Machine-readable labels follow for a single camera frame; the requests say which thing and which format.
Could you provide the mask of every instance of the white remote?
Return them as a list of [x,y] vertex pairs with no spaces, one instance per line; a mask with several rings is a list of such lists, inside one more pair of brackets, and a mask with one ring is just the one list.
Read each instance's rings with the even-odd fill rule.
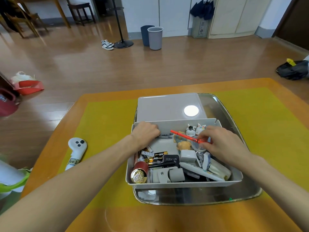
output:
[[71,138],[68,144],[72,149],[72,153],[65,170],[68,170],[78,164],[87,149],[87,143],[81,138]]

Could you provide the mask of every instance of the umbrella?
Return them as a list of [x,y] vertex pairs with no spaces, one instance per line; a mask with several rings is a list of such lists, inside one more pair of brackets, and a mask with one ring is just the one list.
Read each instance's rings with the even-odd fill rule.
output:
[[208,0],[204,2],[201,0],[190,10],[190,14],[194,17],[204,18],[204,20],[209,20],[214,16],[214,1],[209,2]]

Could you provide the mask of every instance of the sneaker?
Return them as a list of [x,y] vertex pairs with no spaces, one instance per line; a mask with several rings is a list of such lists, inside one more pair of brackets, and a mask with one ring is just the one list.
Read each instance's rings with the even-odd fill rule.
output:
[[114,46],[114,43],[111,43],[111,42],[107,41],[107,39],[102,40],[101,42],[102,42],[102,44],[106,43],[106,45]]
[[102,48],[105,50],[113,50],[114,47],[111,45],[107,45],[106,42],[102,42]]

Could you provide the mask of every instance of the forearm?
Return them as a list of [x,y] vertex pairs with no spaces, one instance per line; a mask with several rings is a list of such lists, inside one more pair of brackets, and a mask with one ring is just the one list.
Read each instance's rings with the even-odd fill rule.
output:
[[64,231],[123,161],[137,151],[132,138],[125,137],[21,199],[0,217],[2,231]]
[[255,180],[300,229],[309,231],[309,193],[306,190],[259,156],[250,156],[239,169]]

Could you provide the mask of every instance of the stand base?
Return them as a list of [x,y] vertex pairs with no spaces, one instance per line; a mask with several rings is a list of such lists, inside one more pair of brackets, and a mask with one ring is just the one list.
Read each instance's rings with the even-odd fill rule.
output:
[[128,48],[130,46],[133,46],[133,42],[130,40],[125,40],[123,42],[118,41],[116,43],[114,43],[114,48],[118,48],[118,49],[123,49],[123,48]]

